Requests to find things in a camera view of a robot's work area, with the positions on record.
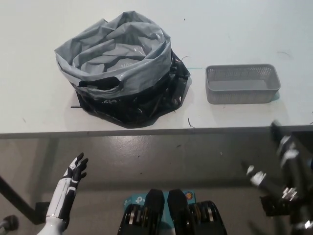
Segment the dark right robot hand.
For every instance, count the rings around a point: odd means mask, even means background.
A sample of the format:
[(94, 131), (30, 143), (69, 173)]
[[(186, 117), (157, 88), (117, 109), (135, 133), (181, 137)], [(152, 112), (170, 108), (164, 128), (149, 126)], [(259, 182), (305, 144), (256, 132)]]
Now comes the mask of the dark right robot hand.
[(275, 184), (264, 171), (242, 161), (246, 177), (253, 186), (278, 199), (304, 198), (309, 192), (309, 186), (295, 137), (291, 133), (284, 132), (277, 121), (273, 121), (270, 125), (270, 136), (277, 147), (276, 154), (285, 186)]

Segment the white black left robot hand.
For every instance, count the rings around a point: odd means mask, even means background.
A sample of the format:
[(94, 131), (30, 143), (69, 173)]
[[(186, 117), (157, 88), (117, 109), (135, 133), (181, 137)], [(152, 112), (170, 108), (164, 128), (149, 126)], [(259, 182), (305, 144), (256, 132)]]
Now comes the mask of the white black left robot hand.
[(46, 217), (52, 216), (64, 221), (69, 219), (78, 185), (87, 175), (87, 163), (88, 158), (84, 158), (82, 152), (67, 167), (53, 193)]

